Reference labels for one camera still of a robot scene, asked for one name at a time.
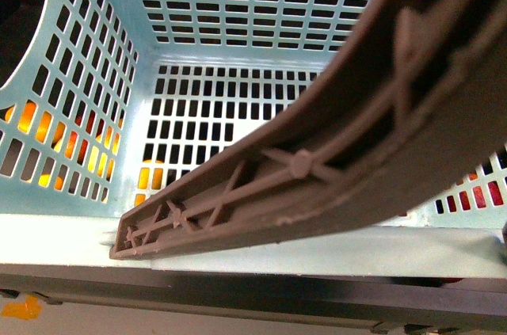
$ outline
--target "brown plastic piece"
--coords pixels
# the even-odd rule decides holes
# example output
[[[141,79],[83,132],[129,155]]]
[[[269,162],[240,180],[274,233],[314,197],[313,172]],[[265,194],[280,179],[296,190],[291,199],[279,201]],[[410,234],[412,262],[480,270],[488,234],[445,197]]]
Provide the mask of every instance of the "brown plastic piece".
[[[507,0],[372,0],[287,111],[123,215],[111,257],[280,242],[431,198],[507,135]]]

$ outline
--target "red object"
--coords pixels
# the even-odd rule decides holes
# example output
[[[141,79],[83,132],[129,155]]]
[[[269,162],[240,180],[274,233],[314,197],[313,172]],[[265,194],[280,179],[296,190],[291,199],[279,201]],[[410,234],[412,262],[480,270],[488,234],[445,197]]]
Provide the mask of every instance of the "red object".
[[[501,197],[500,189],[498,187],[498,183],[493,181],[488,183],[488,188],[490,189],[491,199],[493,200],[493,204],[495,206],[500,206],[504,203],[503,198]]]
[[[482,188],[480,186],[476,186],[472,189],[474,192],[475,203],[477,203],[478,208],[486,208],[486,199],[484,199],[484,194],[482,194]]]
[[[86,121],[86,133],[92,134],[93,123],[94,122],[95,122],[95,112],[94,111],[90,111],[90,114],[88,115],[88,120]],[[75,123],[78,126],[81,126],[82,116],[76,117]],[[100,120],[100,122],[98,123],[98,128],[97,128],[97,134],[96,135],[102,134],[103,130],[104,130],[104,121]]]

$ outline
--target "orange object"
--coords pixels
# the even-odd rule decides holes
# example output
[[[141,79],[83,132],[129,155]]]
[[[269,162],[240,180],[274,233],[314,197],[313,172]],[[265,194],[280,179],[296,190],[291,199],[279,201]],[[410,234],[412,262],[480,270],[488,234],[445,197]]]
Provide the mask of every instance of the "orange object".
[[[151,163],[152,161],[150,159],[146,160],[146,161],[143,161],[143,163]],[[153,188],[155,189],[160,189],[160,187],[158,186],[162,186],[162,174],[163,172],[159,172],[158,170],[162,170],[162,169],[155,169],[154,170],[154,174],[153,174],[153,181],[151,182],[151,185],[153,186]],[[138,183],[137,183],[137,187],[142,189],[142,190],[146,190],[148,188],[148,181],[150,179],[150,169],[148,169],[147,167],[143,167],[141,169],[141,171],[139,172],[139,180],[138,180]]]
[[[74,148],[76,147],[76,142],[78,141],[78,133],[75,131],[71,132],[71,136],[69,137],[69,141],[67,145],[65,146],[65,156],[69,159],[72,158],[72,154],[74,153]],[[54,147],[54,149],[58,152],[62,150],[63,146],[63,139],[58,141]],[[83,159],[85,159],[86,155],[86,149],[88,147],[88,142],[85,141],[81,144],[81,148],[79,149],[79,155],[78,155],[78,161],[82,162]]]
[[[95,122],[95,112],[90,111],[90,114],[88,115],[88,120],[86,121],[86,133],[92,134],[94,122]],[[81,126],[82,116],[76,117],[75,123],[78,126]],[[100,123],[98,124],[97,135],[100,135],[103,130],[104,130],[104,121],[101,120]]]
[[[9,109],[7,109],[7,112],[6,112],[6,121],[7,122],[10,121],[10,118],[13,116],[13,113],[14,113],[14,105],[12,107],[10,107]]]
[[[28,295],[24,303],[7,303],[3,307],[2,316],[28,321],[37,319],[41,310],[42,306],[37,304],[37,298]]]
[[[42,174],[39,178],[39,185],[43,187],[47,187],[49,185],[49,179],[51,178],[50,174]],[[63,188],[63,179],[61,177],[56,177],[55,188],[59,191]]]
[[[32,125],[33,117],[37,110],[37,104],[32,101],[28,101],[25,105],[25,109],[21,114],[21,118],[17,127],[20,131],[24,133],[28,133],[30,131],[30,126]],[[6,112],[6,121],[10,121],[14,112],[14,106],[10,107]],[[39,127],[37,128],[37,132],[35,134],[35,138],[40,143],[43,143],[46,140],[46,136],[48,135],[49,127],[51,125],[51,121],[53,116],[49,112],[43,112],[42,117],[40,119]],[[52,143],[57,143],[63,136],[63,132],[65,131],[65,125],[63,123],[58,123],[58,126],[55,130],[55,135],[53,136]]]

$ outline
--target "yellow object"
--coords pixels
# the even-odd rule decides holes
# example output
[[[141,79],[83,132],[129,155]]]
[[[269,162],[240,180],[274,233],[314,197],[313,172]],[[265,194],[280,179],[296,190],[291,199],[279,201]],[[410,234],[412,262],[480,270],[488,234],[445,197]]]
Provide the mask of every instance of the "yellow object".
[[[148,159],[146,161],[143,161],[143,163],[151,163],[151,160]],[[152,188],[160,189],[162,186],[162,169],[155,169],[153,173],[153,181],[151,182]],[[141,171],[139,171],[139,180],[137,183],[137,187],[141,190],[146,190],[148,188],[148,180],[150,179],[150,169],[147,167],[141,168]]]
[[[49,180],[51,179],[51,174],[42,174],[39,178],[39,186],[47,187],[49,185]],[[62,191],[63,188],[63,179],[61,177],[56,177],[55,181],[55,189]]]
[[[97,165],[98,154],[98,147],[92,147],[92,151],[90,152],[90,159],[88,160],[88,170],[92,173],[95,171],[95,166]]]
[[[114,142],[112,143],[112,152],[118,154],[118,144],[120,143],[120,133],[116,133],[114,136]]]
[[[112,176],[112,171],[114,170],[114,159],[110,159],[109,160],[109,167],[108,167],[108,175],[106,176],[105,179],[107,179],[108,181],[111,179],[111,176]]]
[[[28,101],[25,105],[25,109],[21,114],[21,118],[19,123],[17,123],[17,128],[24,132],[28,133],[30,131],[30,126],[32,125],[33,117],[37,110],[37,104],[32,101]],[[14,112],[14,106],[10,107],[6,112],[6,121],[9,122]],[[42,118],[40,119],[39,127],[37,128],[37,132],[35,134],[35,138],[40,143],[43,143],[48,136],[48,130],[51,125],[51,121],[53,116],[49,112],[43,112]],[[65,131],[65,125],[63,123],[58,123],[58,126],[55,130],[55,135],[53,136],[52,143],[58,142]]]
[[[35,138],[40,143],[44,143],[46,140],[46,136],[48,135],[48,129],[51,125],[51,120],[53,119],[53,116],[51,116],[49,113],[44,112],[42,114],[42,119],[40,119],[39,127],[37,128],[37,132],[35,134]]]
[[[42,306],[37,304],[37,298],[28,295],[24,303],[7,303],[3,307],[2,316],[28,321],[37,319],[41,310]]]

